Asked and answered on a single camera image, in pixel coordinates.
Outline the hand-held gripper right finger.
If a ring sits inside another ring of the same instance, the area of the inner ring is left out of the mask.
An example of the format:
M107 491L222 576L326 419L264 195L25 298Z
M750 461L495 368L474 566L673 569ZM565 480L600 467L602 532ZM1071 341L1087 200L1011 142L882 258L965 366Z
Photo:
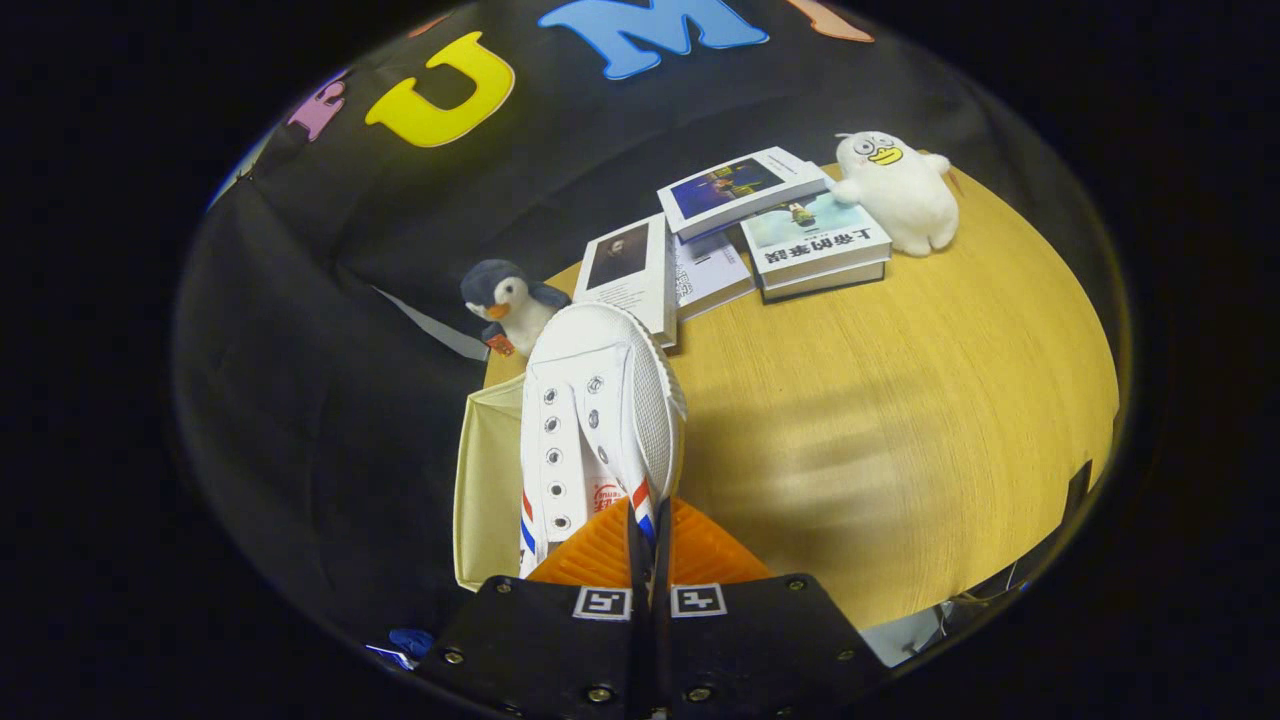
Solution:
M675 502L660 505L653 682L668 719L841 719L891 669L815 577L675 582Z

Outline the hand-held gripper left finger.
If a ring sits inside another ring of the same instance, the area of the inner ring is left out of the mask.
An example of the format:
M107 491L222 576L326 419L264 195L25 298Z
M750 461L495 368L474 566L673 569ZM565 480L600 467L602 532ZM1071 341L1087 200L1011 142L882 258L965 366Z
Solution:
M652 619L646 542L625 500L543 564L594 557L611 580L486 579L438 637L420 676L484 719L635 719Z

